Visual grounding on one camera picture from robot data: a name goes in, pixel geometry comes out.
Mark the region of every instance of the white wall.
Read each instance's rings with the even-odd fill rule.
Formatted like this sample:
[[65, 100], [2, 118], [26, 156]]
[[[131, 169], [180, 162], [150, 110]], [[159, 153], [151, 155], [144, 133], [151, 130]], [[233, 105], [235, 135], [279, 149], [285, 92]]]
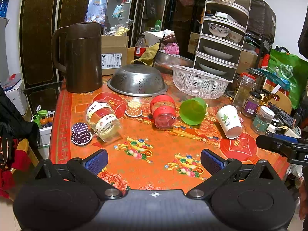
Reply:
[[276, 34], [273, 47], [286, 47], [291, 54], [306, 60], [298, 50], [298, 39], [303, 29], [308, 0], [264, 0], [276, 15]]
[[21, 0], [9, 0], [7, 18], [10, 19], [6, 26], [7, 64], [10, 75], [20, 71], [19, 55], [19, 13]]

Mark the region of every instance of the white paper cup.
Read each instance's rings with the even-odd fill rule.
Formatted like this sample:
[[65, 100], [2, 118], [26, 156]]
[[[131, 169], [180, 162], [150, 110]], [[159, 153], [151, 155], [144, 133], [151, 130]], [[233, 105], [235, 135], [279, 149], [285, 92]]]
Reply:
[[225, 135], [229, 139], [237, 138], [243, 132], [238, 112], [232, 105], [227, 105], [218, 110], [216, 118], [220, 123]]

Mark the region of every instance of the green cup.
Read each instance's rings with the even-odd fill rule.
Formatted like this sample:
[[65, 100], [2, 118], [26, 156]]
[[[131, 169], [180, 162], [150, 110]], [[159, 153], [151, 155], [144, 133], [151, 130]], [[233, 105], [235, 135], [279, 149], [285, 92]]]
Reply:
[[189, 99], [181, 104], [180, 117], [188, 125], [200, 124], [206, 113], [206, 103], [202, 98]]

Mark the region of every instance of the green shopping bag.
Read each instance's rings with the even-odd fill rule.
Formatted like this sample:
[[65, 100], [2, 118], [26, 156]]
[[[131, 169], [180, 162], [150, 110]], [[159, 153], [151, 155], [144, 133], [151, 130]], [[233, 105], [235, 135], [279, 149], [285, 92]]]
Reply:
[[289, 54], [286, 48], [276, 46], [276, 49], [272, 49], [270, 52], [267, 70], [290, 82], [289, 99], [292, 108], [297, 109], [307, 84], [308, 62], [297, 55]]

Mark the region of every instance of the table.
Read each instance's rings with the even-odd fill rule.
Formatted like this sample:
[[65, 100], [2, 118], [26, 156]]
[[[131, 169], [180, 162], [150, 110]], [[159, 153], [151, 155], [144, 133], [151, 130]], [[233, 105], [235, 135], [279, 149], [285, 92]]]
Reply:
[[[216, 112], [230, 100], [221, 96], [215, 100], [205, 100], [208, 114], [199, 126], [189, 126], [180, 121], [179, 108], [183, 101], [192, 98], [180, 92], [172, 81], [171, 75], [163, 74], [168, 85], [168, 93], [176, 101], [177, 121], [173, 129], [159, 130], [155, 128], [150, 114], [150, 98], [136, 97], [142, 103], [143, 114], [138, 118], [125, 115], [127, 102], [133, 99], [111, 91], [107, 81], [111, 76], [103, 77], [103, 86], [98, 90], [85, 94], [72, 94], [66, 90], [63, 83], [58, 98], [53, 128], [50, 139], [49, 158], [53, 163], [66, 163], [73, 157], [82, 159], [104, 148], [109, 160], [106, 168], [98, 176], [116, 188], [127, 189], [189, 189], [210, 177], [202, 166], [192, 169], [194, 173], [181, 172], [179, 159], [191, 156], [200, 160], [200, 153], [208, 148], [221, 157], [236, 158], [246, 164], [255, 164], [259, 159], [268, 160], [282, 178], [289, 166], [286, 158], [278, 154], [257, 148], [255, 139], [258, 134], [250, 128], [251, 119], [244, 119], [243, 133], [234, 140], [224, 136], [223, 130], [216, 121]], [[106, 99], [112, 105], [115, 113], [124, 127], [124, 138], [115, 143], [104, 143], [96, 135], [87, 146], [76, 146], [71, 141], [71, 126], [76, 122], [85, 122], [84, 111], [97, 99]], [[153, 146], [144, 153], [142, 159], [136, 159], [127, 152], [127, 138], [143, 139]]]

